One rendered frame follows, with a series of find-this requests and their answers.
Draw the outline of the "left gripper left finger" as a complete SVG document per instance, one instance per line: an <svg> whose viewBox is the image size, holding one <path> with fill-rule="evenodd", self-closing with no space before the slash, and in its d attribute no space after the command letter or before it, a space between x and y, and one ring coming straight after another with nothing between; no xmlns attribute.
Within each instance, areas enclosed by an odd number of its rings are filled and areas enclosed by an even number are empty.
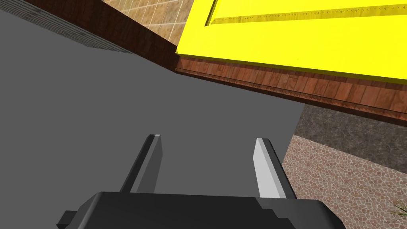
<svg viewBox="0 0 407 229"><path fill-rule="evenodd" d="M120 192L154 193L162 158L161 135L148 135Z"/></svg>

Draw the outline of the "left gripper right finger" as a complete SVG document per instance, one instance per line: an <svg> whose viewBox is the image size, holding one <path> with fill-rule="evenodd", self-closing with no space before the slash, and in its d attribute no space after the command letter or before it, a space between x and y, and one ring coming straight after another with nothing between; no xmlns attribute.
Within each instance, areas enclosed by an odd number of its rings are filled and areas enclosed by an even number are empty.
<svg viewBox="0 0 407 229"><path fill-rule="evenodd" d="M289 179L269 139L256 139L253 163L261 198L296 198Z"/></svg>

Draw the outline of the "yellow door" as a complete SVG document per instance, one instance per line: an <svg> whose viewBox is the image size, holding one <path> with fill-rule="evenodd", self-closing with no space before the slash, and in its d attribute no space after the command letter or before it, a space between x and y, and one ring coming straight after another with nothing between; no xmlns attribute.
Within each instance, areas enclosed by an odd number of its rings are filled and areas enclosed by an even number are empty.
<svg viewBox="0 0 407 229"><path fill-rule="evenodd" d="M209 16L392 6L405 14L207 25ZM176 53L407 84L407 0L194 0Z"/></svg>

